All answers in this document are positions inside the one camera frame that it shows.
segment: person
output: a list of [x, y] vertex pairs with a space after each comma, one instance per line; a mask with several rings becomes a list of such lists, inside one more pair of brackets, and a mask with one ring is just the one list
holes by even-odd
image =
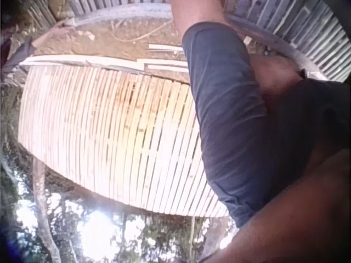
[[207, 181], [240, 228], [205, 262], [337, 262], [349, 245], [350, 89], [252, 63], [220, 0], [173, 0]]
[[6, 60], [9, 49], [10, 49], [10, 39], [8, 38], [4, 41], [1, 46], [1, 75], [2, 79], [6, 77], [9, 73], [11, 73], [18, 64], [24, 61], [26, 58], [34, 54], [35, 50], [47, 43], [49, 39], [54, 36], [64, 35], [68, 33], [68, 31], [72, 28], [70, 26], [65, 26], [64, 23], [66, 20], [62, 20], [57, 22], [50, 30], [43, 35], [39, 36], [35, 40], [32, 40], [32, 37], [27, 36], [25, 39], [25, 43], [22, 44], [15, 53]]

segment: bamboo slat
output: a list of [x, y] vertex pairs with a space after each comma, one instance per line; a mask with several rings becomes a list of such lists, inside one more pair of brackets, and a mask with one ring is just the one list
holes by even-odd
[[187, 84], [103, 68], [32, 66], [19, 141], [62, 176], [125, 204], [227, 214], [206, 182]]

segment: white stick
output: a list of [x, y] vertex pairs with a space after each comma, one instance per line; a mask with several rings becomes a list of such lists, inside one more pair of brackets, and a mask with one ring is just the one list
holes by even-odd
[[137, 59], [137, 62], [154, 65], [175, 65], [180, 67], [188, 67], [188, 63], [186, 61], [171, 59]]
[[172, 50], [177, 52], [183, 52], [182, 47], [175, 47], [173, 45], [149, 44], [149, 49], [162, 49], [162, 50]]
[[42, 55], [42, 56], [32, 56], [24, 60], [21, 64], [26, 65], [29, 62], [82, 62], [88, 64], [97, 64], [101, 66], [119, 66], [132, 68], [134, 70], [145, 69], [145, 65], [140, 62], [126, 60], [126, 59], [117, 59], [109, 58], [105, 56], [87, 56], [87, 55]]
[[150, 70], [169, 70], [176, 72], [185, 72], [189, 73], [189, 70], [185, 67], [171, 67], [171, 66], [161, 66], [161, 65], [148, 65]]

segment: dirt ground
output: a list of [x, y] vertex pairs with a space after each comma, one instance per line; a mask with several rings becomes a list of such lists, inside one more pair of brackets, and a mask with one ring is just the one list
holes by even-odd
[[[161, 27], [155, 33], [143, 37]], [[166, 19], [110, 20], [72, 29], [67, 36], [51, 39], [35, 55], [80, 54], [107, 56], [128, 60], [138, 58], [185, 60], [184, 55], [166, 52], [150, 52], [149, 44], [181, 46], [178, 32], [173, 23]], [[250, 53], [256, 53], [256, 46], [248, 46]], [[149, 70], [156, 76], [189, 83], [187, 73]]]

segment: blue sleeve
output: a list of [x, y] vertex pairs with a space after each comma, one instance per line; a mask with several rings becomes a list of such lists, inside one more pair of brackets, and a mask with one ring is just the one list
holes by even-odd
[[320, 121], [317, 109], [330, 98], [325, 92], [315, 98], [318, 88], [302, 81], [268, 115], [246, 47], [229, 26], [196, 24], [183, 49], [207, 180], [241, 227], [302, 173]]

